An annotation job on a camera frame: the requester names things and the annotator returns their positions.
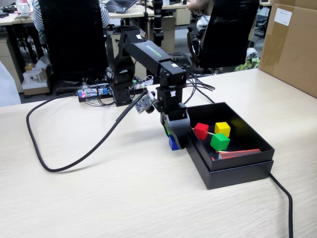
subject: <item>open box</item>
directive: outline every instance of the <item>open box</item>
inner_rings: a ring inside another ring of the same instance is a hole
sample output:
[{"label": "open box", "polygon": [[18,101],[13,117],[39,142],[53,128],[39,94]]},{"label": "open box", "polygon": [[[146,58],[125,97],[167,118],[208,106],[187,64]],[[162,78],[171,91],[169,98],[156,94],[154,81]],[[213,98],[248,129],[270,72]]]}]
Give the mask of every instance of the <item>open box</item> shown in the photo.
[{"label": "open box", "polygon": [[200,122],[209,125],[211,133],[214,133],[217,122],[227,122],[231,131],[226,151],[261,150],[257,154],[218,159],[218,153],[210,146],[212,135],[200,140],[190,130],[186,148],[208,189],[268,177],[273,165],[274,149],[226,103],[189,107],[188,114],[192,128]]}]

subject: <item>chair backrest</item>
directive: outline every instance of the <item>chair backrest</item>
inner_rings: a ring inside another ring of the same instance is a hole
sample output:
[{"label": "chair backrest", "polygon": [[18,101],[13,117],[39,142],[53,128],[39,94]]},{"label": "chair backrest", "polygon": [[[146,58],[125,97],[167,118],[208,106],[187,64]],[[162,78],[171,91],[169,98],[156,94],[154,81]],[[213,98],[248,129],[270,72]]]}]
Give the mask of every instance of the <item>chair backrest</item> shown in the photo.
[{"label": "chair backrest", "polygon": [[108,67],[98,0],[39,0],[57,79],[104,75]]},{"label": "chair backrest", "polygon": [[248,36],[259,0],[213,0],[211,19],[200,51],[200,66],[217,68],[243,64]]}]

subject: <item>yellow cube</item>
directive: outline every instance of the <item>yellow cube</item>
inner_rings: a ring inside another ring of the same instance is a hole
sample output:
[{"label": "yellow cube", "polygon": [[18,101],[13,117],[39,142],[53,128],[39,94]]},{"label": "yellow cube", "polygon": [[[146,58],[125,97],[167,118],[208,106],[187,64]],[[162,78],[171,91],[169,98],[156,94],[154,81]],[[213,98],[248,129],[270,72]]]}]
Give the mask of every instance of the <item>yellow cube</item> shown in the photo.
[{"label": "yellow cube", "polygon": [[214,127],[215,134],[224,134],[226,137],[230,136],[230,126],[226,122],[217,122]]}]

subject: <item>blue cube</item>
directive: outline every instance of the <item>blue cube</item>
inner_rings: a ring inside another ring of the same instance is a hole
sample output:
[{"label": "blue cube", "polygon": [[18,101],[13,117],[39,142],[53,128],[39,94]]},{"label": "blue cube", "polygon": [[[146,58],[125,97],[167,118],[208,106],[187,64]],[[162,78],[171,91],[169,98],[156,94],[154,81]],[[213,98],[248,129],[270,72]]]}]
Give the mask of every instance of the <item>blue cube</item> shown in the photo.
[{"label": "blue cube", "polygon": [[179,147],[174,139],[174,136],[172,136],[171,134],[169,135],[168,142],[169,142],[169,146],[172,149],[172,151],[179,150]]}]

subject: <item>red cube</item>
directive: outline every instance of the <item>red cube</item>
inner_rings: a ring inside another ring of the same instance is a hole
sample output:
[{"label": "red cube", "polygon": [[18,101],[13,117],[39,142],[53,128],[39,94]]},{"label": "red cube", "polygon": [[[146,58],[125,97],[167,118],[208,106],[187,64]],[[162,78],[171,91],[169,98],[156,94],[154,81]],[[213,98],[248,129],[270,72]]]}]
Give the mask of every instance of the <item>red cube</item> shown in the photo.
[{"label": "red cube", "polygon": [[197,135],[197,137],[201,140],[205,140],[208,135],[208,125],[197,123],[197,125],[194,128],[194,133]]}]

